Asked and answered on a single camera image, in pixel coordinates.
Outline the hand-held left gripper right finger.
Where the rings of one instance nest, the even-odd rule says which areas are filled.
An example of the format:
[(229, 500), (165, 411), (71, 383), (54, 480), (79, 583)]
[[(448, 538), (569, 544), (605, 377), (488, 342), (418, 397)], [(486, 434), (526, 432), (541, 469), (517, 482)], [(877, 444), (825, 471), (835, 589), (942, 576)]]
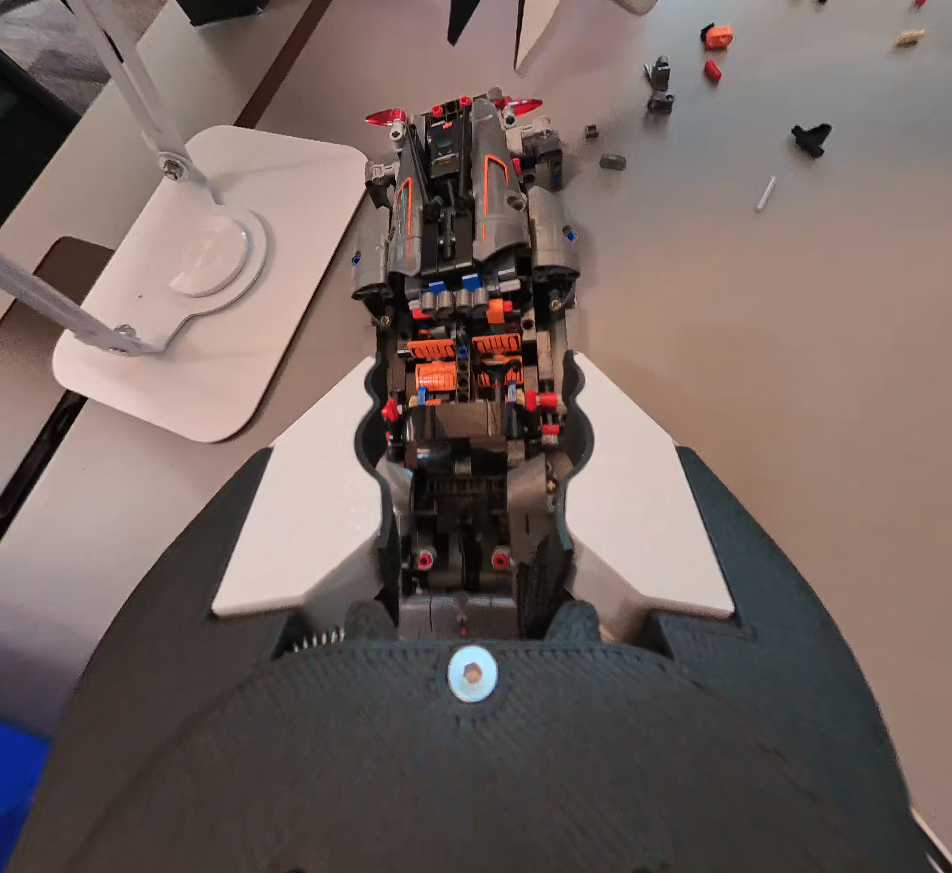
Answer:
[(566, 588), (611, 641), (634, 642), (654, 611), (725, 620), (735, 605), (673, 438), (587, 356), (565, 369), (565, 483), (573, 550)]

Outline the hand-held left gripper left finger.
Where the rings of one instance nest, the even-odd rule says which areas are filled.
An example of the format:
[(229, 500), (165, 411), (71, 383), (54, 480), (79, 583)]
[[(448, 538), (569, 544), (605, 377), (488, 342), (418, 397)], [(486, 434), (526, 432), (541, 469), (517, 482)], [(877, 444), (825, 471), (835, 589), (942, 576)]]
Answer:
[(344, 618), (385, 587), (386, 389), (385, 361), (367, 356), (271, 444), (211, 604), (217, 617)]

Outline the lego pieces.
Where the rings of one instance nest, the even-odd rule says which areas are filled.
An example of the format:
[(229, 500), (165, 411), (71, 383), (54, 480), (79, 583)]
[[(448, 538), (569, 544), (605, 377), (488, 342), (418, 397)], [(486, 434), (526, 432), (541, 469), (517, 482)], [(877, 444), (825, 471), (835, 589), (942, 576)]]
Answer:
[(612, 40), (589, 230), (950, 229), (950, 0), (660, 0)]

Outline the dark grey lego car model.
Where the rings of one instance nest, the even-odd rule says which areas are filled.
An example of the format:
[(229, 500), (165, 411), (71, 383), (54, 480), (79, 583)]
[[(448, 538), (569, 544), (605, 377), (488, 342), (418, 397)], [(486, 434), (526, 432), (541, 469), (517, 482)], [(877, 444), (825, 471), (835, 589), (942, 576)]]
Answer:
[(571, 596), (558, 498), (566, 313), (581, 274), (558, 132), (498, 88), (379, 111), (376, 224), (351, 295), (377, 330), (394, 528), (380, 599), (407, 640), (541, 640)]

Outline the blue plastic parts bin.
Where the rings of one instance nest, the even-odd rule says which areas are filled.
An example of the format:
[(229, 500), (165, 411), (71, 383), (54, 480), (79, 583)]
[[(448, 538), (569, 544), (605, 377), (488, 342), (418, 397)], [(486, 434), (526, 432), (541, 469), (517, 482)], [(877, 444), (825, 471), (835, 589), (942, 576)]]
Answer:
[(50, 754), (49, 738), (1, 721), (1, 866), (6, 865), (30, 813)]

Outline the white adjustable book stand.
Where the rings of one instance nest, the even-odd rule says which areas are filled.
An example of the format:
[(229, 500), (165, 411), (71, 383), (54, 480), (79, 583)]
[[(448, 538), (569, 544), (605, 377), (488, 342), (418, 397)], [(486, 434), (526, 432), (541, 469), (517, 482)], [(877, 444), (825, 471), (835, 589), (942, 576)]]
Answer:
[(163, 179), (82, 305), (2, 256), (52, 320), (57, 382), (199, 443), (255, 414), (363, 197), (346, 145), (225, 125), (185, 140), (111, 0), (66, 0)]

